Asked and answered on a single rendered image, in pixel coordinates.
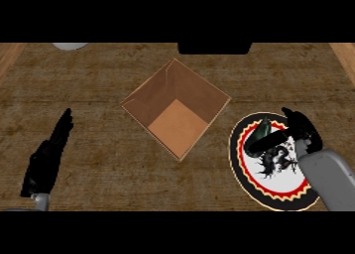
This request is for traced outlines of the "black red white patterned plate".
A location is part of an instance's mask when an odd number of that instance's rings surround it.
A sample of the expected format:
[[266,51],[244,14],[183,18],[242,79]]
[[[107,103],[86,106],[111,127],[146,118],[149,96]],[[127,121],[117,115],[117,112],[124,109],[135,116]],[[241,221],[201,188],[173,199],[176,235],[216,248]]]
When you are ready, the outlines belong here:
[[231,168],[245,193],[262,206],[276,211],[303,211],[319,196],[297,165],[293,138],[254,155],[244,148],[265,118],[270,133],[287,128],[287,118],[275,113],[257,112],[242,118],[229,137]]

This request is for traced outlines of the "dark eggplant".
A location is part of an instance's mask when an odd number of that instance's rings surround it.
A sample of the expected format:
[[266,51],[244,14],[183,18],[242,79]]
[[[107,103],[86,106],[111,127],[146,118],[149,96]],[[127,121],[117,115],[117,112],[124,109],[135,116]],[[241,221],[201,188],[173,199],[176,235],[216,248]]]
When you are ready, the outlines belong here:
[[244,148],[248,149],[251,147],[251,144],[260,140],[267,134],[270,133],[270,122],[269,119],[265,118],[253,132],[253,134],[248,137],[248,140],[245,142]]

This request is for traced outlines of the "pale grey round object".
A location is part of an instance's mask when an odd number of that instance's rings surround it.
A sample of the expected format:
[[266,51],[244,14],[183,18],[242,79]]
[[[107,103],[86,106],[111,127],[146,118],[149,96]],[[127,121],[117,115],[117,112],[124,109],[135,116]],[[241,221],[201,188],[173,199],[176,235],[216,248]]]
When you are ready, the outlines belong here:
[[89,43],[53,43],[53,46],[62,51],[73,51],[83,48]]

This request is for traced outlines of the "black block appliance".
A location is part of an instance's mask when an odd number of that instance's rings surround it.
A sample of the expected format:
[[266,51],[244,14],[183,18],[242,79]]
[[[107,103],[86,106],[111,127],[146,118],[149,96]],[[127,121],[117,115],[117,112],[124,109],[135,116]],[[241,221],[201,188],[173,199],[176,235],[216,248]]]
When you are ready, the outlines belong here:
[[245,55],[251,43],[239,44],[191,44],[179,43],[177,51],[182,55]]

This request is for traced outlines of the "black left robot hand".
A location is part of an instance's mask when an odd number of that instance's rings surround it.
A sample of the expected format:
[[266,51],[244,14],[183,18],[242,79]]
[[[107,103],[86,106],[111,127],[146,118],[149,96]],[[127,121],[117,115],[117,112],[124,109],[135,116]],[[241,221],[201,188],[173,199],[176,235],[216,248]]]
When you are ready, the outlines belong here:
[[42,142],[37,151],[30,157],[19,193],[21,197],[31,197],[37,193],[50,193],[53,189],[61,157],[74,128],[71,113],[71,109],[67,109],[56,123],[50,139]]

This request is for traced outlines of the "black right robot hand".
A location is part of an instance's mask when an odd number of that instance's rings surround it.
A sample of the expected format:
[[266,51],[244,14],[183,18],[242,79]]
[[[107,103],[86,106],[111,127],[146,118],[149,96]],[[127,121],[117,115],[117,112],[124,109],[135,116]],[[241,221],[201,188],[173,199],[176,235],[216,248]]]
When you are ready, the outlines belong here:
[[269,133],[260,138],[250,145],[250,152],[265,152],[284,143],[288,138],[293,138],[294,141],[307,140],[306,153],[318,152],[322,149],[322,140],[307,117],[298,111],[291,111],[285,107],[282,107],[281,111],[287,118],[287,128]]

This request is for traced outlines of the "brown cardboard box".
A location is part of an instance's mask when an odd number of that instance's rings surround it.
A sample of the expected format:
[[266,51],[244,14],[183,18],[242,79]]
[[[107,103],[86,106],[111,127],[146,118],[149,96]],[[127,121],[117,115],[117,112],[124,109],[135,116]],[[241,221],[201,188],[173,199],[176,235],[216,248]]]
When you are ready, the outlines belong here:
[[202,137],[231,96],[171,59],[120,106],[177,161]]

